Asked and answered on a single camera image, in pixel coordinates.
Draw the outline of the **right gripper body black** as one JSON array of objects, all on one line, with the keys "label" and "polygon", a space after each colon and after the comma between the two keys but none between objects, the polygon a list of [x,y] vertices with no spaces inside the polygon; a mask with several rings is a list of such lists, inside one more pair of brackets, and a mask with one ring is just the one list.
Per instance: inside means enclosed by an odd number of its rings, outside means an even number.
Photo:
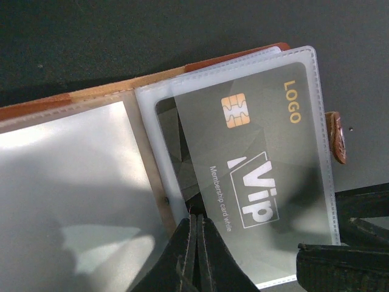
[{"label": "right gripper body black", "polygon": [[365,218],[388,216],[388,183],[336,192],[341,240],[388,240],[388,229]]}]

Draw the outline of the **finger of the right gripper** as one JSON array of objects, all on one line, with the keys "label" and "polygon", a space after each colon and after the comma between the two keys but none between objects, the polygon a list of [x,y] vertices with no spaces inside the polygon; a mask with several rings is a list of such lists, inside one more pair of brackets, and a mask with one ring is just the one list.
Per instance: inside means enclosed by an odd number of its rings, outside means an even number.
[{"label": "finger of the right gripper", "polygon": [[298,245],[296,276],[306,291],[388,291],[388,249]]}]

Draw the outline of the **black vip card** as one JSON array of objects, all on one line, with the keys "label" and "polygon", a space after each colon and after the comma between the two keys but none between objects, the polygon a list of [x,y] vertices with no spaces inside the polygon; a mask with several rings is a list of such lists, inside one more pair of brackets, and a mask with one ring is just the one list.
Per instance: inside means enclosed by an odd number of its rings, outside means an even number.
[{"label": "black vip card", "polygon": [[174,99],[207,215],[226,240],[330,241],[306,66]]}]

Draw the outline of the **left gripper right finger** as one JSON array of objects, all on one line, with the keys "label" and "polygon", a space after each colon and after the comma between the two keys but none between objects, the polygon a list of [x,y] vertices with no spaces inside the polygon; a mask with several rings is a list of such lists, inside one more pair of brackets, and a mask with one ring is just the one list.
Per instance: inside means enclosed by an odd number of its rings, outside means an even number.
[{"label": "left gripper right finger", "polygon": [[242,271],[211,219],[197,217],[197,255],[201,291],[258,291]]}]

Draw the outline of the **brown leather card holder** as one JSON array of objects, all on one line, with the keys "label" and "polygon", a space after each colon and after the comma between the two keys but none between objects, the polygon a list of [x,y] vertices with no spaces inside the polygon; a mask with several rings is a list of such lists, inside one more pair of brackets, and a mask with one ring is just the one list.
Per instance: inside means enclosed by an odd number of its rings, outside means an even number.
[{"label": "brown leather card holder", "polygon": [[[330,241],[225,239],[207,215],[175,97],[250,74],[306,66]],[[326,122],[317,56],[283,43],[1,110],[1,290],[133,291],[179,223],[215,224],[258,290],[296,279],[297,246],[339,245],[331,170],[342,129]]]}]

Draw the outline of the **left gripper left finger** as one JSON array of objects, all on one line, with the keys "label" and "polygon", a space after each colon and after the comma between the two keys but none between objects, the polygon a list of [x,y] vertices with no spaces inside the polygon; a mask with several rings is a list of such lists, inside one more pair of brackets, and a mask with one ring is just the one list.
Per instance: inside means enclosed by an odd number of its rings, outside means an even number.
[{"label": "left gripper left finger", "polygon": [[197,217],[191,214],[177,226],[162,255],[133,291],[197,291],[193,283]]}]

